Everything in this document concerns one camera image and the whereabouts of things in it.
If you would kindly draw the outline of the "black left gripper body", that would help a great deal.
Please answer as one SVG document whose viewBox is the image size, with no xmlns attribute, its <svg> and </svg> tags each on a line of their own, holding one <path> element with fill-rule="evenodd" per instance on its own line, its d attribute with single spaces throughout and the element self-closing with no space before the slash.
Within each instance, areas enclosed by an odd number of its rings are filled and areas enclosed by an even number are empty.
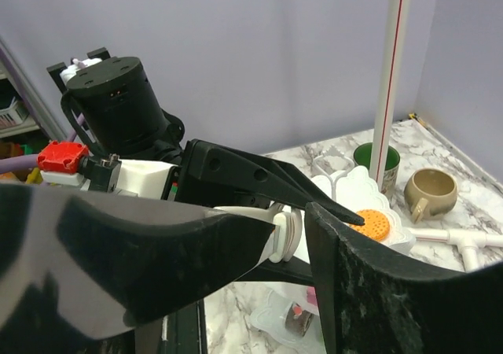
<svg viewBox="0 0 503 354">
<path fill-rule="evenodd" d="M 176 201 L 215 207 L 238 205 L 247 196 L 301 210 L 316 202 L 345 223 L 364 224 L 362 217 L 333 201 L 293 164 L 200 139 L 187 142 Z"/>
</svg>

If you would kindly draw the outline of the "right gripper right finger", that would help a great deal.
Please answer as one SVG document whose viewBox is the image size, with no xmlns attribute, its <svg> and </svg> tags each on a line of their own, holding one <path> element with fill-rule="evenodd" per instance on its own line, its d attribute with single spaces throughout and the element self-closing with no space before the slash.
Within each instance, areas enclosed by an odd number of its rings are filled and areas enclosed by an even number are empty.
<svg viewBox="0 0 503 354">
<path fill-rule="evenodd" d="M 499 353 L 502 266 L 469 273 L 402 255 L 318 204 L 305 211 L 329 353 Z"/>
</svg>

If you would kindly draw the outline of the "orange sandwich biscuit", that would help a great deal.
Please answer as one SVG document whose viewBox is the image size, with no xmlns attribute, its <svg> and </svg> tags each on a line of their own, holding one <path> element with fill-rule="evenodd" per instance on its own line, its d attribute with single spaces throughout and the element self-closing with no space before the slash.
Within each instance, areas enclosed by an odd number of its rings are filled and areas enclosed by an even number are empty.
<svg viewBox="0 0 503 354">
<path fill-rule="evenodd" d="M 376 209 L 362 209 L 357 211 L 365 221 L 362 226 L 350 224 L 349 227 L 356 230 L 360 234 L 365 235 L 375 241 L 383 241 L 391 231 L 391 223 L 389 219 Z"/>
</svg>

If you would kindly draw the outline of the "pink cake slice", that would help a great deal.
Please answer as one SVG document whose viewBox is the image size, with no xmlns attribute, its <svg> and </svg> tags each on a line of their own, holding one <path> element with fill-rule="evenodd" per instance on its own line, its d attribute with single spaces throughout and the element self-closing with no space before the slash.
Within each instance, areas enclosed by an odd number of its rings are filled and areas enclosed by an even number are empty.
<svg viewBox="0 0 503 354">
<path fill-rule="evenodd" d="M 309 304 L 312 304 L 312 305 L 315 305 L 315 306 L 318 305 L 316 291 L 315 291 L 315 288 L 313 286 L 308 286 L 307 287 L 306 297 L 307 297 L 307 302 Z"/>
</svg>

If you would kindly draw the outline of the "chocolate swiss roll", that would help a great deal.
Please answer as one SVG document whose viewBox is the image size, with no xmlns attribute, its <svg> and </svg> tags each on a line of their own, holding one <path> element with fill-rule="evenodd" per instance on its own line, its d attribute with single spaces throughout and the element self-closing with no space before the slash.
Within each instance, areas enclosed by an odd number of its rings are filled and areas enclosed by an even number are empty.
<svg viewBox="0 0 503 354">
<path fill-rule="evenodd" d="M 297 337 L 304 337 L 310 328 L 314 315 L 297 303 L 292 303 L 285 317 L 285 329 Z"/>
</svg>

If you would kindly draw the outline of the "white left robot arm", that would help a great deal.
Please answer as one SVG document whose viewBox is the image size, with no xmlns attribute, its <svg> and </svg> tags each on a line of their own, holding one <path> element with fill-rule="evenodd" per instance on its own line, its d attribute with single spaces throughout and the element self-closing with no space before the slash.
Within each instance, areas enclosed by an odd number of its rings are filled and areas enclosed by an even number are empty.
<svg viewBox="0 0 503 354">
<path fill-rule="evenodd" d="M 293 164 L 202 139 L 183 144 L 184 123 L 160 107 L 138 57 L 113 57 L 100 48 L 46 71 L 61 93 L 63 114 L 93 155 L 173 164 L 178 201 L 259 208 L 278 202 L 299 209 L 315 202 L 345 223 L 364 223 Z"/>
</svg>

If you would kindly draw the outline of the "middle white pvc pole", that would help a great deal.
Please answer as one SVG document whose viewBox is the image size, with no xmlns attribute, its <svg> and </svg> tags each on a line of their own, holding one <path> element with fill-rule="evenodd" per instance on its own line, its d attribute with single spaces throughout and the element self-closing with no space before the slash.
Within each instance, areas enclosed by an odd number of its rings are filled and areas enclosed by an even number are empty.
<svg viewBox="0 0 503 354">
<path fill-rule="evenodd" d="M 482 231 L 462 229 L 431 229 L 408 228 L 409 232 L 419 241 L 441 242 L 457 248 L 461 254 L 464 269 L 472 272 L 481 268 L 479 263 L 479 250 L 491 247 L 502 247 L 501 234 L 488 234 Z"/>
</svg>

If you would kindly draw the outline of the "white pvc pole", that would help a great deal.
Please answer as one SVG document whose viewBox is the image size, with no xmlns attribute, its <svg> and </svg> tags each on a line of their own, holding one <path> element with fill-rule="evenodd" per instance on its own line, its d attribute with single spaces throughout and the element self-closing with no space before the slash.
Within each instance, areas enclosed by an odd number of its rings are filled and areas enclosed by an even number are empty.
<svg viewBox="0 0 503 354">
<path fill-rule="evenodd" d="M 461 254 L 464 269 L 472 272 L 481 268 L 479 263 L 479 250 L 491 247 L 502 247 L 501 234 L 488 234 L 482 231 L 462 229 L 431 229 L 408 228 L 409 232 L 419 241 L 441 242 L 457 248 Z"/>
<path fill-rule="evenodd" d="M 388 0 L 384 55 L 369 168 L 370 177 L 379 186 L 384 179 L 410 2 L 411 0 Z"/>
</svg>

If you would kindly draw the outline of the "beige ceramic mug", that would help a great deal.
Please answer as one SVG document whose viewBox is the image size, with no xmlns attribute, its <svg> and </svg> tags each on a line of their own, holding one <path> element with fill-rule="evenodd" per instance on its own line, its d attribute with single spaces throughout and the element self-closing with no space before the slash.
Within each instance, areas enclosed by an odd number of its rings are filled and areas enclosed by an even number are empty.
<svg viewBox="0 0 503 354">
<path fill-rule="evenodd" d="M 434 168 L 415 171 L 404 189 L 404 199 L 414 224 L 444 217 L 454 209 L 457 195 L 454 178 Z"/>
</svg>

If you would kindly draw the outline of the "left white pvc pole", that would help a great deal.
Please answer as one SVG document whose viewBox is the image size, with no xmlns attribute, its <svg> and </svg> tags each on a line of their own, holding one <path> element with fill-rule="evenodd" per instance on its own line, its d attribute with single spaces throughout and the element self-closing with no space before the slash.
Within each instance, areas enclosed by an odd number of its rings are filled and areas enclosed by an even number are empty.
<svg viewBox="0 0 503 354">
<path fill-rule="evenodd" d="M 370 177 L 379 186 L 384 179 L 410 2 L 411 0 L 388 0 L 384 55 L 369 168 Z"/>
</svg>

